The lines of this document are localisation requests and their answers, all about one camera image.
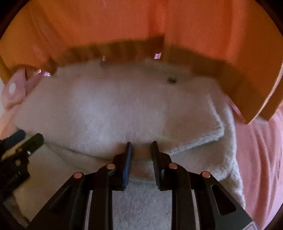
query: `white dot on pink fabric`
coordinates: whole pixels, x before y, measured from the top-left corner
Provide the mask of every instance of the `white dot on pink fabric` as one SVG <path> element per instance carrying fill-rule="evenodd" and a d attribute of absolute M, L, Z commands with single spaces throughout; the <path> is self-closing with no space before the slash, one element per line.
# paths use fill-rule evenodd
<path fill-rule="evenodd" d="M 9 86 L 9 93 L 13 94 L 16 91 L 16 83 L 12 82 Z"/>

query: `metal pin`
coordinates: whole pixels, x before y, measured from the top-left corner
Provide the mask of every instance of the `metal pin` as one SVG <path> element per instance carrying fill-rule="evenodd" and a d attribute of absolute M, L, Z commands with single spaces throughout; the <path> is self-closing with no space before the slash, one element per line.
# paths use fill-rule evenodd
<path fill-rule="evenodd" d="M 113 170 L 114 168 L 116 168 L 116 166 L 114 164 L 108 164 L 107 165 L 107 169 L 109 169 L 109 170 Z"/>
<path fill-rule="evenodd" d="M 20 166 L 20 165 L 21 165 L 21 160 L 20 160 L 20 159 L 17 159 L 17 160 L 15 161 L 15 164 L 16 164 L 16 166 Z"/>
<path fill-rule="evenodd" d="M 176 163 L 170 163 L 169 168 L 170 169 L 176 169 L 176 168 L 178 168 L 178 165 Z"/>
<path fill-rule="evenodd" d="M 209 178 L 209 177 L 211 176 L 211 174 L 210 174 L 209 172 L 207 172 L 207 171 L 202 172 L 201 175 L 202 175 L 203 177 L 205 177 L 205 178 Z"/>
<path fill-rule="evenodd" d="M 79 179 L 83 176 L 83 174 L 81 172 L 77 172 L 74 174 L 74 178 Z"/>

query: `orange fabric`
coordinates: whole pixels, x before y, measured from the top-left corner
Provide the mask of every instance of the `orange fabric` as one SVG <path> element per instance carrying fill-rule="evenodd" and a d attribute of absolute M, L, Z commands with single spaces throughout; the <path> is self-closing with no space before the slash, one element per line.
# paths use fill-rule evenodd
<path fill-rule="evenodd" d="M 0 40 L 8 68 L 51 72 L 75 61 L 140 60 L 155 51 L 217 78 L 246 122 L 265 105 L 269 119 L 282 101 L 276 87 L 283 37 L 254 0 L 31 0 Z"/>

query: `folded towel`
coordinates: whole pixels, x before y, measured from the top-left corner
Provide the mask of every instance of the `folded towel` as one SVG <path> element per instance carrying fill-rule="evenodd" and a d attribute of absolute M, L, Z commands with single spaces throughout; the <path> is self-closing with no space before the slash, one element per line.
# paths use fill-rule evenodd
<path fill-rule="evenodd" d="M 116 229 L 170 225 L 171 195 L 154 185 L 154 140 L 188 171 L 210 171 L 245 205 L 233 115 L 215 80 L 148 61 L 76 64 L 55 76 L 35 88 L 16 117 L 17 127 L 40 132 L 47 141 L 30 159 L 31 179 L 16 192 L 24 215 L 33 218 L 62 181 L 75 171 L 96 171 L 127 141 L 135 153 L 129 188 L 113 195 Z"/>

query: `dark spot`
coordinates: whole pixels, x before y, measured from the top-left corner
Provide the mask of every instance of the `dark spot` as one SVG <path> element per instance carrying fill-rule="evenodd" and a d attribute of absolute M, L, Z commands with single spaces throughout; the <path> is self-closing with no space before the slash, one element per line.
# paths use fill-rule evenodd
<path fill-rule="evenodd" d="M 167 79 L 167 82 L 170 83 L 170 84 L 176 84 L 177 83 L 177 78 L 169 77 Z"/>

